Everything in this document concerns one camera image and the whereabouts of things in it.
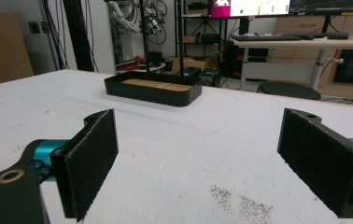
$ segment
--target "black foam pad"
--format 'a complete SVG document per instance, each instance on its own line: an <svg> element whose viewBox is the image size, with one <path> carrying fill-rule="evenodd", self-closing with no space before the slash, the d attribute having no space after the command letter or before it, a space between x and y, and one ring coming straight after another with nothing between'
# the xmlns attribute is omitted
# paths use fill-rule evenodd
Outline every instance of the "black foam pad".
<svg viewBox="0 0 353 224"><path fill-rule="evenodd" d="M85 122L50 156L64 214L78 222L86 216L119 153L113 110L91 115Z"/></svg>

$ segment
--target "stool seat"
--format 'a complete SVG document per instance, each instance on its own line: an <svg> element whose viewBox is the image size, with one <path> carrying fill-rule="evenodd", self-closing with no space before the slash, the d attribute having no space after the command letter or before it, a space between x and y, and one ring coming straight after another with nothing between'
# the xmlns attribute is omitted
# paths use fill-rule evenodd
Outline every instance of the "stool seat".
<svg viewBox="0 0 353 224"><path fill-rule="evenodd" d="M296 97L307 100L320 100L321 94L309 87L289 82L267 82L258 87L258 92Z"/></svg>

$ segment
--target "white table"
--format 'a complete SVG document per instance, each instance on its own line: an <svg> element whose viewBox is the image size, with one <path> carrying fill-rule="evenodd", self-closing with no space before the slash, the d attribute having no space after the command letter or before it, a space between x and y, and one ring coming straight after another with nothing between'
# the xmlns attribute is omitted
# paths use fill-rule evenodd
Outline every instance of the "white table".
<svg viewBox="0 0 353 224"><path fill-rule="evenodd" d="M353 137L352 107L210 87L173 107L107 95L107 77L64 70L0 84L0 171L31 141L69 139L114 108L120 154L84 223L353 223L276 152L285 107ZM41 189L50 222L75 223L56 183Z"/></svg>
<svg viewBox="0 0 353 224"><path fill-rule="evenodd" d="M244 48L241 87L243 91L247 78L309 80L311 88L317 89L325 61L327 49L353 49L353 40L334 40L318 38L300 41L234 41ZM249 49L319 49L315 64L308 63L249 63Z"/></svg>

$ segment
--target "keyboard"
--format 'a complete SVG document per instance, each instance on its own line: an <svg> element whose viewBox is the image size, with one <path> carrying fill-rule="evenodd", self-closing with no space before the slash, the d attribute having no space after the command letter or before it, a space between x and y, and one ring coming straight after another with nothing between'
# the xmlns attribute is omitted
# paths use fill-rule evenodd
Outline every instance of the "keyboard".
<svg viewBox="0 0 353 224"><path fill-rule="evenodd" d="M232 35L236 41L290 41L302 40L299 36L295 35Z"/></svg>
<svg viewBox="0 0 353 224"><path fill-rule="evenodd" d="M348 33L288 33L283 34L283 36L298 36L300 38L324 38L328 37L328 39L348 39Z"/></svg>

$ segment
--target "wooden board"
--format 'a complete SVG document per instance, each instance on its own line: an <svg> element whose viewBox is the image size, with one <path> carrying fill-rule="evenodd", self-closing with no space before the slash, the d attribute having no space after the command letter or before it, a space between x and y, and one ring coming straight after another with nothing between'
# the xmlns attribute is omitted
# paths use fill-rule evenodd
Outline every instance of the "wooden board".
<svg viewBox="0 0 353 224"><path fill-rule="evenodd" d="M187 86L187 85L180 85L180 84L160 82L160 81L151 81L151 80L144 80L144 79L137 79L137 78L130 78L125 81L122 81L121 83L137 85L137 86L146 86L146 87L164 89L169 91L188 91L191 88L191 86Z"/></svg>

